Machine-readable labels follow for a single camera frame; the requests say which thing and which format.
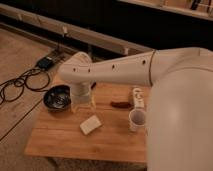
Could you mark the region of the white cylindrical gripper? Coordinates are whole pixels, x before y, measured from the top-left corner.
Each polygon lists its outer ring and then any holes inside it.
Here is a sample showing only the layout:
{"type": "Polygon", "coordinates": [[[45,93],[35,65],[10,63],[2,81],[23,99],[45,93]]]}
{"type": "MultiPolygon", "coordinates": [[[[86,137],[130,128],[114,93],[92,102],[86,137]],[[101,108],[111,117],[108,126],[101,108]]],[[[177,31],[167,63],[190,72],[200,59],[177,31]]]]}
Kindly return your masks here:
{"type": "Polygon", "coordinates": [[[89,83],[77,83],[70,85],[70,109],[72,113],[76,113],[76,104],[88,103],[91,109],[96,109],[95,98],[91,97],[91,86],[89,83]]]}

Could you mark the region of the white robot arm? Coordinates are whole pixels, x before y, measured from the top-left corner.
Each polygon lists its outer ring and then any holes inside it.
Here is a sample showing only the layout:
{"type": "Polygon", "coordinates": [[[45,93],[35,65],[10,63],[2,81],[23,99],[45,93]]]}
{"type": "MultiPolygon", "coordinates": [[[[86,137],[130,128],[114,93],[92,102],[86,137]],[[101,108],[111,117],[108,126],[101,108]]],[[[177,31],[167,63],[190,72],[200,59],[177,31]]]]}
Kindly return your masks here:
{"type": "Polygon", "coordinates": [[[90,99],[92,82],[149,86],[147,171],[213,171],[213,51],[154,50],[96,63],[78,52],[58,74],[73,103],[90,99]]]}

